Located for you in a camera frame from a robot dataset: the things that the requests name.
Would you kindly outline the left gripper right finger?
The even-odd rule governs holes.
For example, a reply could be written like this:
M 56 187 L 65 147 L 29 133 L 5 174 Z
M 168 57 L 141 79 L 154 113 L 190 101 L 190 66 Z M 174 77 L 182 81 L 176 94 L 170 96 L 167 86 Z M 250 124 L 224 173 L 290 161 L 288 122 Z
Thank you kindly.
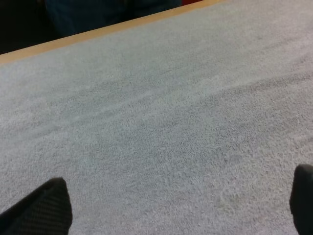
M 294 171 L 290 196 L 293 223 L 300 235 L 313 233 L 313 166 L 299 164 Z

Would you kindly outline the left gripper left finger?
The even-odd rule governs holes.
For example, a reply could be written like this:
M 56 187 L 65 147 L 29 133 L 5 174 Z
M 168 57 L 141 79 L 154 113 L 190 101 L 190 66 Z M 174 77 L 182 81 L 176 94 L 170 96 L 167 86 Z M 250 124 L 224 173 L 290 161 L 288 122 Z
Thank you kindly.
M 66 181 L 52 178 L 0 214 L 2 235 L 67 235 L 73 215 Z

